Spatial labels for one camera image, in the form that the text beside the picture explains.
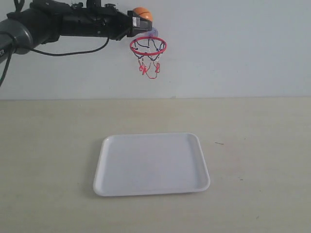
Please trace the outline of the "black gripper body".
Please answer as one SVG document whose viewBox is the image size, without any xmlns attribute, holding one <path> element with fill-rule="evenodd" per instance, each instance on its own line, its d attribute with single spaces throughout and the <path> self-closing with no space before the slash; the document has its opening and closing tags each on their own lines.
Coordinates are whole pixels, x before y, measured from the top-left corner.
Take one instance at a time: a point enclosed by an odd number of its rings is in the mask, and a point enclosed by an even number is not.
<svg viewBox="0 0 311 233">
<path fill-rule="evenodd" d="M 62 14 L 59 34 L 61 36 L 108 37 L 121 40 L 133 30 L 132 18 L 119 11 L 115 4 L 102 6 L 100 0 L 73 3 Z"/>
</svg>

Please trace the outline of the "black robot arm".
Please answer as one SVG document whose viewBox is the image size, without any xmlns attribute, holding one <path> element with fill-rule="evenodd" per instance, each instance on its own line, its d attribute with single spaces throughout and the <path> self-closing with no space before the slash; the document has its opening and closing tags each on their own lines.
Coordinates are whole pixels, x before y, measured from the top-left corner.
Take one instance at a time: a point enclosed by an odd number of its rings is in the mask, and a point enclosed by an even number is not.
<svg viewBox="0 0 311 233">
<path fill-rule="evenodd" d="M 134 11 L 126 14 L 114 4 L 99 0 L 66 4 L 55 0 L 34 0 L 30 7 L 7 14 L 0 23 L 0 60 L 9 54 L 27 54 L 40 44 L 56 42 L 61 36 L 103 37 L 120 41 L 148 32 L 153 23 Z"/>
</svg>

